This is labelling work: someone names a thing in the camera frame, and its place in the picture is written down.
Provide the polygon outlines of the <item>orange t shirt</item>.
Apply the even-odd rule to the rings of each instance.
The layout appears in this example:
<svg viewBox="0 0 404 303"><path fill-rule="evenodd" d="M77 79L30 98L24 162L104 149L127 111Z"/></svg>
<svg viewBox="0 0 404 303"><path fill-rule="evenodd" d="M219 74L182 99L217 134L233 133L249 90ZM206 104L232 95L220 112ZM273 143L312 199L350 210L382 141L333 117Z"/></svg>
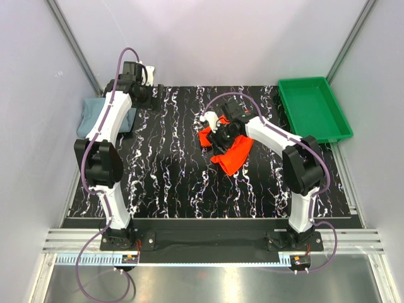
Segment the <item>orange t shirt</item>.
<svg viewBox="0 0 404 303"><path fill-rule="evenodd" d="M224 115L220 116L219 121L222 124L229 124ZM210 131L211 129L208 126L198 133L199 142L203 148L213 147L208 140ZM219 165L228 176L232 176L245 164L253 144L253 139L240 135L236 137L232 146L224 154L214 155L210 160L212 163Z"/></svg>

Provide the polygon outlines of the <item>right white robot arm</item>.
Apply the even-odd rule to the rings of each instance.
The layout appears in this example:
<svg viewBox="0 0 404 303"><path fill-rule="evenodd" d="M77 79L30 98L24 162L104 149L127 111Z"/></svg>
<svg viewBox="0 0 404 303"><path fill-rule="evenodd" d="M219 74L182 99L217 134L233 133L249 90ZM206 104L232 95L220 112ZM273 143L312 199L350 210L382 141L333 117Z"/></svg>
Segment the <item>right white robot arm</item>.
<svg viewBox="0 0 404 303"><path fill-rule="evenodd" d="M208 141L215 152L230 150L236 138L245 136L275 152L282 159L283 182L291 192L291 210L286 231L272 238L279 249L301 250L315 231L314 202L320 186L330 176L313 136L304 138L270 123L260 111L244 110L236 101L222 105L225 121L205 109L201 122L209 125Z"/></svg>

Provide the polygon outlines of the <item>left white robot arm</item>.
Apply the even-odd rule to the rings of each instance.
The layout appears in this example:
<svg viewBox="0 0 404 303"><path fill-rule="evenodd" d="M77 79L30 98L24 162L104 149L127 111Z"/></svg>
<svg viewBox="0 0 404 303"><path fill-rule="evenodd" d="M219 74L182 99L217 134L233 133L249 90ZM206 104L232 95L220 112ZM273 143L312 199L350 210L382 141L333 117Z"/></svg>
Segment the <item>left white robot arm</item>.
<svg viewBox="0 0 404 303"><path fill-rule="evenodd" d="M124 164L116 139L131 109L159 110L163 85L153 85L154 73L153 66L124 62L117 78L105 87L105 101L94 127L74 143L82 185L89 194L98 196L105 213L103 250L129 250L139 242L122 194Z"/></svg>

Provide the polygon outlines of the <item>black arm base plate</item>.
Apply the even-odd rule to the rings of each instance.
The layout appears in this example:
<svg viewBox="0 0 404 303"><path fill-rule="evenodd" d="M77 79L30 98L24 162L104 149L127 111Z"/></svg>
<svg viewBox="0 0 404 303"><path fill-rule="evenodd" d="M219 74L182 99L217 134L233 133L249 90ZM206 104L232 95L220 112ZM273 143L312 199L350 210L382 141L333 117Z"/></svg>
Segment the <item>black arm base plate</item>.
<svg viewBox="0 0 404 303"><path fill-rule="evenodd" d="M270 263L279 253L324 249L321 234L295 236L285 218L134 219L142 263Z"/></svg>

